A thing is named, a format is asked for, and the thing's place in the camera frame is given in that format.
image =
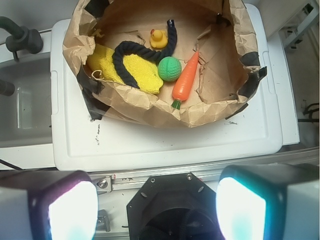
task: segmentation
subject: rubber duck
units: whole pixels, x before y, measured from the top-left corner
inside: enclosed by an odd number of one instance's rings
[[[150,44],[155,49],[163,49],[168,44],[168,37],[165,30],[154,30],[150,32]]]

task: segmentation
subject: toy carrot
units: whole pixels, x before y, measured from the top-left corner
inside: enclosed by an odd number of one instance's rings
[[[196,76],[198,59],[199,51],[196,51],[184,67],[180,77],[174,85],[172,91],[174,101],[171,106],[175,109],[179,110],[181,102],[187,100],[189,97]]]

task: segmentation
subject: brown paper bag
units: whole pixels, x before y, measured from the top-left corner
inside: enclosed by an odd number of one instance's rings
[[[242,111],[267,74],[260,67],[256,34],[241,0],[103,4],[104,13],[94,1],[79,0],[63,42],[63,55],[94,119],[104,115],[156,128],[201,126]],[[171,107],[175,83],[165,82],[160,94],[153,95],[101,80],[85,66],[96,43],[115,49],[122,41],[134,41],[150,48],[150,30],[166,29],[169,19],[175,21],[178,36],[173,57],[182,67],[195,49],[200,53],[190,97],[180,110]]]

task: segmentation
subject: bright light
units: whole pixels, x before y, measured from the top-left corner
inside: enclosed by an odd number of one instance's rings
[[[91,240],[96,231],[96,187],[82,181],[49,205],[52,240]]]
[[[232,177],[216,190],[216,213],[226,240],[263,240],[266,200]]]

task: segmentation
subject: sink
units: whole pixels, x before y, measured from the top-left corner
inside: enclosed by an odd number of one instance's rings
[[[0,148],[52,143],[50,53],[0,63],[0,79],[15,86],[0,95]]]

